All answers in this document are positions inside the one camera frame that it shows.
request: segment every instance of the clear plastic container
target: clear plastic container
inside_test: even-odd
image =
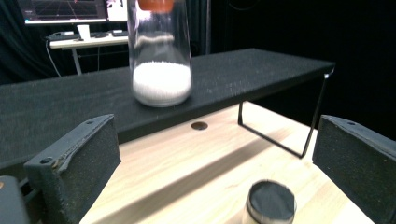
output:
[[[185,1],[129,0],[128,31],[134,97],[157,107],[185,101],[192,88]]]

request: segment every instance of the dark background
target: dark background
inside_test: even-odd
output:
[[[322,114],[354,120],[396,139],[396,1],[214,0],[188,3],[192,56],[258,48],[336,62]],[[0,1],[0,85],[57,77],[45,36],[75,25],[25,26],[16,1]],[[125,22],[91,24],[92,32],[126,30]],[[128,66],[128,47],[79,49],[83,72]],[[49,50],[62,76],[76,73],[71,51]],[[321,79],[259,99],[308,124]]]

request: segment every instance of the white granules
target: white granules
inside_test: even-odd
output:
[[[181,103],[190,94],[191,72],[178,63],[142,63],[134,69],[135,97],[146,105]]]

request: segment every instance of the monitor screen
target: monitor screen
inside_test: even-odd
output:
[[[25,24],[106,21],[105,0],[18,0]]]
[[[109,21],[127,21],[127,0],[107,0],[107,19]]]

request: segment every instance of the white desk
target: white desk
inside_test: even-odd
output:
[[[295,224],[373,223],[312,163],[237,125],[238,107],[120,146],[121,164],[81,223],[240,223],[250,186],[272,179],[297,201]],[[191,124],[208,128],[195,131]],[[309,128],[251,103],[244,121],[303,148]]]
[[[77,49],[85,48],[96,48],[112,45],[128,44],[128,36],[113,36],[108,35],[102,38],[91,38],[90,40],[78,41],[74,40],[62,40],[62,41],[51,41],[49,46],[52,49],[71,49],[73,52],[73,59],[76,65],[77,74],[81,75],[81,67],[79,65]]]

